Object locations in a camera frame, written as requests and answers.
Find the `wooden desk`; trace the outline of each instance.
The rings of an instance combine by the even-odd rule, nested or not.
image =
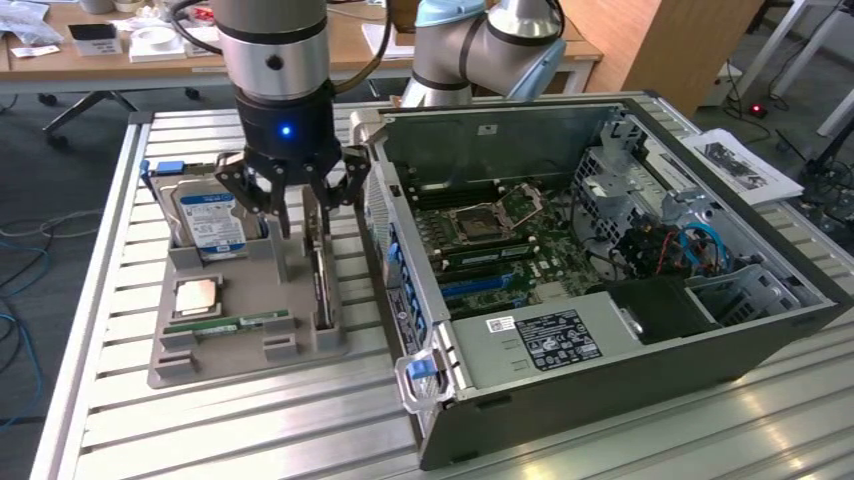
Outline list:
[[[366,5],[336,5],[341,10],[378,18],[384,10]],[[22,46],[13,35],[0,40],[0,94],[51,93],[91,90],[132,90],[142,88],[198,87],[228,83],[221,57],[196,57],[150,63],[130,63],[126,53],[79,57],[70,44],[66,25],[105,23],[128,18],[129,14],[89,15],[75,4],[51,4],[46,22],[66,39],[61,52],[35,58],[15,58],[9,48]],[[372,54],[361,35],[362,20],[329,13],[330,77],[349,78],[370,60]],[[128,50],[126,34],[124,51]],[[584,41],[577,30],[568,26],[568,47],[560,70],[572,72],[565,88],[580,92],[592,64],[601,59],[599,50]],[[410,60],[382,62],[372,78],[405,78]]]

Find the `paper document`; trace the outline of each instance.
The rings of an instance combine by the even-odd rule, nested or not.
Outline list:
[[[370,53],[376,55],[378,51],[378,45],[382,43],[382,31],[385,30],[385,25],[373,25],[372,23],[361,24],[361,33],[364,34],[364,39],[368,42],[368,47],[370,48]],[[414,55],[414,47],[413,46],[398,46],[394,43],[394,38],[397,37],[396,30],[390,31],[390,38],[388,39],[388,47],[385,48],[385,55],[382,58],[388,60],[393,60],[394,58],[412,58]]]
[[[803,193],[803,187],[771,167],[725,130],[709,130],[683,139],[681,143],[749,205]]]
[[[709,130],[681,139],[681,143],[747,204],[757,206],[803,193],[803,187],[753,155],[725,130]],[[669,153],[653,142],[647,142],[647,149],[647,162],[671,188],[689,189],[696,181]]]

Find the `hard drive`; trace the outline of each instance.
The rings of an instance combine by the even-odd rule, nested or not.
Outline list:
[[[194,246],[204,261],[245,256],[245,242],[262,236],[262,224],[213,177],[213,166],[161,162],[148,182],[173,246]]]

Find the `green circuit board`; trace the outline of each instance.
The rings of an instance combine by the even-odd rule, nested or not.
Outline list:
[[[601,284],[548,192],[526,184],[506,190],[496,202],[414,210],[442,295],[502,279],[497,288],[444,295],[453,319],[584,295]]]

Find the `small box on desk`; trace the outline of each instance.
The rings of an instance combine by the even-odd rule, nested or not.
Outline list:
[[[67,31],[79,56],[121,53],[121,40],[113,25],[99,23],[67,25]]]

